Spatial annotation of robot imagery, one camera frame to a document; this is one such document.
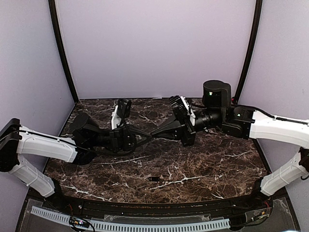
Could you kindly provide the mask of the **key with black head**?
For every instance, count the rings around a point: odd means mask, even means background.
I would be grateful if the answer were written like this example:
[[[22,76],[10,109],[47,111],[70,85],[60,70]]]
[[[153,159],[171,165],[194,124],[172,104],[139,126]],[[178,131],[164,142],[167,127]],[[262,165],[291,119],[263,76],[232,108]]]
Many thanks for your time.
[[[154,182],[158,182],[160,181],[160,177],[157,177],[157,176],[150,176],[148,178],[149,181],[154,181]]]

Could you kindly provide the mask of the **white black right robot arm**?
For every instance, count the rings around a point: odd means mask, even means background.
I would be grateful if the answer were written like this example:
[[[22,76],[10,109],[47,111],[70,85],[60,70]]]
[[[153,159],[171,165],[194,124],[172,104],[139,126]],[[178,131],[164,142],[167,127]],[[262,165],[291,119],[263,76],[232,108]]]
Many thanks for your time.
[[[219,80],[203,84],[203,107],[193,111],[183,96],[169,99],[174,115],[151,133],[154,138],[193,145],[196,133],[217,128],[242,139],[268,139],[298,145],[299,151],[273,173],[257,180],[246,205],[256,210],[282,187],[309,173],[309,122],[274,116],[252,106],[233,105],[231,86]]]

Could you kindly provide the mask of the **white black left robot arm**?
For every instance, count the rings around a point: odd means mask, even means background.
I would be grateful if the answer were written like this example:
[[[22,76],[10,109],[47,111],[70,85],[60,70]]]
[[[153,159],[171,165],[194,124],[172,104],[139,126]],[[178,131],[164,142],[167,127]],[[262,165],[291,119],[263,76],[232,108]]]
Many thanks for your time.
[[[58,211],[68,207],[68,199],[62,196],[59,183],[38,171],[24,157],[33,154],[54,158],[76,165],[89,164],[99,151],[107,156],[126,156],[152,138],[134,126],[118,118],[111,129],[101,129],[86,113],[80,113],[71,123],[71,138],[61,138],[31,130],[11,119],[0,132],[0,170],[19,178],[23,183],[49,199]]]

